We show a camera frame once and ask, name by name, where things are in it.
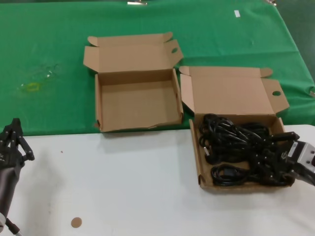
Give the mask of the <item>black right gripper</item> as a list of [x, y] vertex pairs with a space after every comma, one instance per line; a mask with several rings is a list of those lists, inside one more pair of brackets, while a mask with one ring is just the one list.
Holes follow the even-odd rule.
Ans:
[[258, 183], [294, 183], [295, 179], [288, 173], [304, 173], [305, 168], [299, 163], [305, 142], [298, 141], [295, 132], [272, 134], [260, 142], [263, 146], [278, 146], [275, 157], [262, 157], [257, 161], [255, 175]]

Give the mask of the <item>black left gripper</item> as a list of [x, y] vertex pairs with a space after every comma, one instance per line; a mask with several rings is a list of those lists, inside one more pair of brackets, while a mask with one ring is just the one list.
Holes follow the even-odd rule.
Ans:
[[[18, 150], [22, 147], [25, 155]], [[35, 160], [34, 153], [25, 138], [21, 135], [21, 121], [14, 118], [0, 133], [0, 169], [24, 167], [24, 160]]]

